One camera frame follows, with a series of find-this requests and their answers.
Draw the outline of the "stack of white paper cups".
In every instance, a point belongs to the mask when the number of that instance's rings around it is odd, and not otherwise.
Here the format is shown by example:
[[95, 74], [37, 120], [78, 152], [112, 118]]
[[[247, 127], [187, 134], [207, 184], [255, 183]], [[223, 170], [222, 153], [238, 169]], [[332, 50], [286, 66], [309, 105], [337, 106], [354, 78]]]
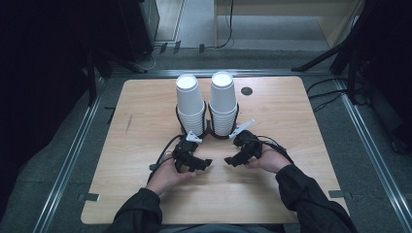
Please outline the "stack of white paper cups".
[[200, 137], [205, 131], [205, 102], [194, 75], [182, 75], [176, 80], [177, 116], [187, 133]]
[[222, 137], [229, 135], [238, 111], [234, 80], [230, 73], [217, 72], [212, 76], [209, 109], [214, 133]]

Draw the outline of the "black metal stand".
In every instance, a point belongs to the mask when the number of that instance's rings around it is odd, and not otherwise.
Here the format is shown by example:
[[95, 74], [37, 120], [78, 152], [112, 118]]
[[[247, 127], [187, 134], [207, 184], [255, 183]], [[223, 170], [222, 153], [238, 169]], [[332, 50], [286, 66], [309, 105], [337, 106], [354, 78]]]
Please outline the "black metal stand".
[[97, 100], [96, 74], [98, 72], [103, 78], [110, 79], [113, 70], [110, 61], [118, 63], [121, 67], [138, 74], [148, 72], [146, 68], [140, 68], [135, 62], [129, 62], [103, 49], [91, 49], [86, 57], [86, 76], [88, 80], [88, 104], [91, 106]]

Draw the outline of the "dark cabinet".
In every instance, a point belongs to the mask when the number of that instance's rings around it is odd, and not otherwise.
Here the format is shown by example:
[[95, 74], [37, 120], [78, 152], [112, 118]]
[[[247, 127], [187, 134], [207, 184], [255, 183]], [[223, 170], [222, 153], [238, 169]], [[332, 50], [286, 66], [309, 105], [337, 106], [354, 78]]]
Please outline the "dark cabinet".
[[131, 46], [132, 61], [151, 53], [160, 16], [156, 0], [118, 0], [125, 23], [127, 41]]

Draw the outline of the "person's left hand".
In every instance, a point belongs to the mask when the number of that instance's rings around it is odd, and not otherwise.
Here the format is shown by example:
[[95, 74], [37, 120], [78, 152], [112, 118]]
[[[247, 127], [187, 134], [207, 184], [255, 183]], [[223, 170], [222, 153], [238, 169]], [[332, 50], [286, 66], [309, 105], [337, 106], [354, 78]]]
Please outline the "person's left hand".
[[176, 170], [174, 160], [168, 158], [154, 172], [152, 178], [146, 185], [156, 195], [169, 191], [178, 184], [184, 183], [196, 177], [194, 172], [179, 173]]

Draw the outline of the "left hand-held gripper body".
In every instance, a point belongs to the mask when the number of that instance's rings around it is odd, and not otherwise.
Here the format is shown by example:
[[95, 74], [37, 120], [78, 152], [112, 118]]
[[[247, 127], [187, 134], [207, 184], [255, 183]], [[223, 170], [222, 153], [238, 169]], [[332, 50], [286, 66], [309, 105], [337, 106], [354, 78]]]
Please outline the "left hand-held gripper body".
[[175, 167], [178, 172], [181, 171], [183, 166], [189, 167], [191, 163], [195, 163], [197, 157], [193, 153], [201, 142], [202, 140], [190, 131], [174, 148], [172, 157], [175, 159]]

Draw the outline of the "metal floor rail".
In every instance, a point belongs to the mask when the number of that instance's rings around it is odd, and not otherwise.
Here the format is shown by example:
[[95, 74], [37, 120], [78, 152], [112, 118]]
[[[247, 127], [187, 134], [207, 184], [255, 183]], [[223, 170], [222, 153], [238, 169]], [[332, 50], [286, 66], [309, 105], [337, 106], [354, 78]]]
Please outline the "metal floor rail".
[[70, 180], [74, 166], [79, 157], [80, 151], [83, 147], [86, 135], [89, 131], [89, 128], [92, 124], [94, 116], [97, 112], [99, 104], [101, 102], [101, 95], [104, 89], [107, 86], [107, 80], [104, 78], [99, 78], [97, 80], [97, 96], [89, 104], [86, 109], [86, 113], [82, 119], [81, 125], [79, 126], [74, 140], [66, 154], [64, 162], [59, 170], [59, 173], [56, 177], [56, 180], [52, 186], [52, 189], [48, 195], [46, 203], [40, 213], [35, 227], [32, 233], [47, 233], [49, 227], [52, 223], [52, 219], [55, 215], [57, 207], [60, 203], [60, 200], [63, 196], [64, 190]]
[[[114, 78], [127, 79], [173, 79], [183, 74], [195, 75], [199, 78], [211, 77], [219, 72], [219, 69], [198, 69], [198, 70], [150, 70], [143, 73], [132, 73], [126, 70], [117, 70], [112, 76]], [[226, 69], [226, 72], [234, 77], [285, 77], [285, 76], [329, 76], [328, 69], [315, 69], [304, 72], [293, 71], [292, 69]]]
[[412, 233], [412, 208], [407, 203], [405, 196], [401, 193], [395, 177], [386, 164], [376, 141], [373, 139], [372, 134], [361, 116], [359, 107], [351, 102], [348, 95], [343, 95], [342, 101], [404, 232]]

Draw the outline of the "light wooden furniture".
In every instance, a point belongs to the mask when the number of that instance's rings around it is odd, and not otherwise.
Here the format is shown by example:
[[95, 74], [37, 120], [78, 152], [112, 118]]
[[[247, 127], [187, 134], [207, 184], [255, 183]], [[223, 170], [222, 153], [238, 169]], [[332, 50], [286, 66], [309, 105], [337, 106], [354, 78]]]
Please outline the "light wooden furniture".
[[328, 45], [335, 47], [361, 13], [365, 0], [214, 0], [215, 40], [218, 16], [315, 17]]

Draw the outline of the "grey table corner bracket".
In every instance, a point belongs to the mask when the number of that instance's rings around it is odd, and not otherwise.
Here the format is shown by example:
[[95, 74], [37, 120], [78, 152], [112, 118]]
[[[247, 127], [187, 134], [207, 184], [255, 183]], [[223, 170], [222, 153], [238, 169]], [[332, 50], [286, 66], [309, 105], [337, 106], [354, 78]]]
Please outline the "grey table corner bracket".
[[329, 190], [328, 194], [330, 198], [346, 198], [346, 199], [352, 198], [352, 194], [350, 192], [343, 191], [343, 190]]
[[78, 201], [93, 201], [93, 202], [97, 202], [100, 198], [99, 194], [96, 193], [81, 193], [77, 200]]

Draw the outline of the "black tripod stand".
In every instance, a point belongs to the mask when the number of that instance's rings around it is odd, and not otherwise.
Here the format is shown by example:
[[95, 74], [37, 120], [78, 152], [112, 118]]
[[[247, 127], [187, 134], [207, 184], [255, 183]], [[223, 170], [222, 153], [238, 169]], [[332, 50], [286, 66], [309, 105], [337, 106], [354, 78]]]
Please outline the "black tripod stand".
[[349, 35], [337, 46], [304, 65], [306, 71], [327, 58], [340, 74], [345, 67], [360, 72], [392, 105], [412, 103], [412, 0], [366, 0]]

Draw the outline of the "person's right hand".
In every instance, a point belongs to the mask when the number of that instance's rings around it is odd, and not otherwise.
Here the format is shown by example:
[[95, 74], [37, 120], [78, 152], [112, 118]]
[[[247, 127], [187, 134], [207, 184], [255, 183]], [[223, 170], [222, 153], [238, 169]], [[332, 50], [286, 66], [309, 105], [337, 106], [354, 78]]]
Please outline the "person's right hand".
[[261, 157], [251, 160], [245, 167], [247, 169], [262, 169], [266, 172], [277, 174], [288, 165], [291, 165], [291, 163], [282, 154], [267, 145], [263, 145]]

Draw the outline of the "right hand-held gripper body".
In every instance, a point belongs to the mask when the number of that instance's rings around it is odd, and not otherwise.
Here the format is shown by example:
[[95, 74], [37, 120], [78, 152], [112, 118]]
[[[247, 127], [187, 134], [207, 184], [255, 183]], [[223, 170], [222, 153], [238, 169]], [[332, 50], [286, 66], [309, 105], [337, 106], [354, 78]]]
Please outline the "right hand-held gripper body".
[[258, 137], [247, 128], [255, 121], [250, 120], [237, 125], [233, 132], [228, 135], [233, 140], [233, 145], [240, 149], [239, 152], [244, 153], [244, 160], [249, 160], [253, 156], [260, 158], [261, 156], [261, 143]]

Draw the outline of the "black double cup holder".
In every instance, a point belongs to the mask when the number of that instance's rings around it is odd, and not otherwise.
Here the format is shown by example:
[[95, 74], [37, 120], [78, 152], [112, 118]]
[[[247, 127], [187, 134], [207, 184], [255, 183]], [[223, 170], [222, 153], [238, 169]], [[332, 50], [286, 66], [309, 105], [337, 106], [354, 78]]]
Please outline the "black double cup holder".
[[202, 102], [202, 108], [195, 115], [187, 116], [180, 111], [179, 105], [175, 107], [176, 117], [180, 123], [182, 133], [196, 137], [199, 140], [207, 135], [222, 140], [233, 138], [238, 128], [236, 124], [238, 112], [239, 105], [236, 105], [230, 116], [224, 118], [218, 116], [205, 101]]

